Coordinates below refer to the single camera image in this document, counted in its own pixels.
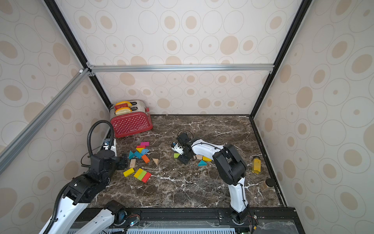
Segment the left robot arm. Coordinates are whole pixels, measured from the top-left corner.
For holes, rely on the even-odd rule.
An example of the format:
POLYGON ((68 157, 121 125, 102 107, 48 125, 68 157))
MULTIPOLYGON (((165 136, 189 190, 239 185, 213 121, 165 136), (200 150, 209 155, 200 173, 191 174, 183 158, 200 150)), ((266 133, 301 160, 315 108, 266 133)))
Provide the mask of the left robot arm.
POLYGON ((88 171, 74 177, 58 192, 52 215, 41 234, 66 234, 91 201, 110 184, 113 174, 126 169, 128 160, 111 149, 90 150, 88 171))

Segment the orange-red rectangular block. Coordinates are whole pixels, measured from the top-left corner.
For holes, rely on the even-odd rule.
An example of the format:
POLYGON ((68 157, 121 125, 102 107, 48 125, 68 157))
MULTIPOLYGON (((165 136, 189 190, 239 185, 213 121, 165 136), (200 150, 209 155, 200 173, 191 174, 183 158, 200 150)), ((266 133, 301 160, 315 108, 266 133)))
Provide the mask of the orange-red rectangular block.
POLYGON ((146 164, 148 164, 148 163, 150 162, 150 159, 149 159, 146 155, 143 155, 141 158, 143 159, 143 161, 144 161, 146 164))

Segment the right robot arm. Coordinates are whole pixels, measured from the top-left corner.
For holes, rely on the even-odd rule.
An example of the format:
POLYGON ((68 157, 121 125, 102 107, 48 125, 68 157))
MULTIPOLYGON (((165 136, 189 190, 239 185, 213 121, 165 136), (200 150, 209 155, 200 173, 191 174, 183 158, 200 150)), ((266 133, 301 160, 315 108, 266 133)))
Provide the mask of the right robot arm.
POLYGON ((249 214, 249 204, 245 195, 245 175, 247 165, 232 144, 216 145, 202 139, 190 138, 186 132, 177 136, 171 148, 179 154, 178 160, 187 164, 194 156, 201 155, 213 160, 219 176, 228 185, 231 218, 237 224, 244 223, 249 214))

